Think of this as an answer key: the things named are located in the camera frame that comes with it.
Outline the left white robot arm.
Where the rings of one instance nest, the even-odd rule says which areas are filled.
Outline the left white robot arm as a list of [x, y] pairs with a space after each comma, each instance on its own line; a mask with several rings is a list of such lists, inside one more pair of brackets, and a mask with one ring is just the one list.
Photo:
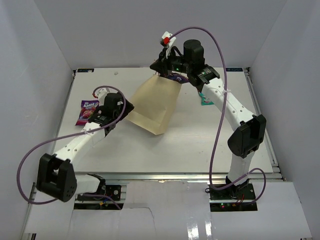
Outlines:
[[82, 131], [54, 154], [45, 153], [39, 160], [36, 189], [62, 202], [75, 194], [90, 194], [99, 200], [105, 196], [105, 180], [96, 174], [76, 174], [75, 167], [98, 142], [123, 120], [134, 105], [119, 92], [107, 93]]

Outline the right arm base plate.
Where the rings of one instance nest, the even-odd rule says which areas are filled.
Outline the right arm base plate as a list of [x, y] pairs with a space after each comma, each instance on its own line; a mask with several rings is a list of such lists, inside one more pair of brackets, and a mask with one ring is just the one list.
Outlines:
[[207, 187], [205, 192], [209, 194], [211, 200], [254, 200], [256, 194], [251, 183], [245, 186], [233, 189], [232, 187], [223, 190], [214, 190], [211, 187]]

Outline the dark blue snack bag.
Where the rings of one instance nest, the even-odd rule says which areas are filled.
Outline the dark blue snack bag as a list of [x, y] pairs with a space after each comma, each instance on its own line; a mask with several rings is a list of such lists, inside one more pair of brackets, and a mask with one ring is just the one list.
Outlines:
[[189, 79], [186, 76], [174, 72], [172, 72], [167, 78], [179, 84], [185, 84], [189, 82]]

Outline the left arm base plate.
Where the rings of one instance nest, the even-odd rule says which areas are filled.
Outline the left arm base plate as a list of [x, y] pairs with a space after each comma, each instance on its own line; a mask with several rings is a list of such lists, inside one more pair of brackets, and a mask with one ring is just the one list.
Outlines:
[[[90, 195], [105, 195], [112, 198], [114, 201], [119, 201], [121, 199], [121, 185], [106, 185], [101, 188], [99, 192], [89, 193]], [[101, 201], [101, 200], [108, 200], [105, 197], [94, 197], [94, 196], [83, 196], [78, 195], [76, 197], [78, 201]]]

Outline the beige paper bag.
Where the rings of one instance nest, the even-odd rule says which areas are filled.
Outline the beige paper bag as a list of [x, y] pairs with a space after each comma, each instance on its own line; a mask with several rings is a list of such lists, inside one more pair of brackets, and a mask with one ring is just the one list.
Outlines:
[[126, 119], [154, 135], [164, 134], [175, 111], [181, 87], [174, 80], [153, 75], [130, 98], [134, 109]]

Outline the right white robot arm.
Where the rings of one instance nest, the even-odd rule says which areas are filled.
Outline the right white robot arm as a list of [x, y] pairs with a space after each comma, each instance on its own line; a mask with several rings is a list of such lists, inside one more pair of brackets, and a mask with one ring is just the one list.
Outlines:
[[182, 52], [174, 46], [173, 38], [166, 36], [160, 43], [163, 50], [150, 68], [162, 77], [168, 77], [171, 72], [186, 74], [189, 83], [214, 103], [233, 130], [227, 141], [232, 157], [225, 185], [212, 185], [211, 189], [225, 191], [229, 198], [236, 200], [249, 183], [249, 168], [264, 140], [266, 118], [248, 110], [228, 90], [219, 73], [205, 63], [204, 48], [199, 40], [185, 41]]

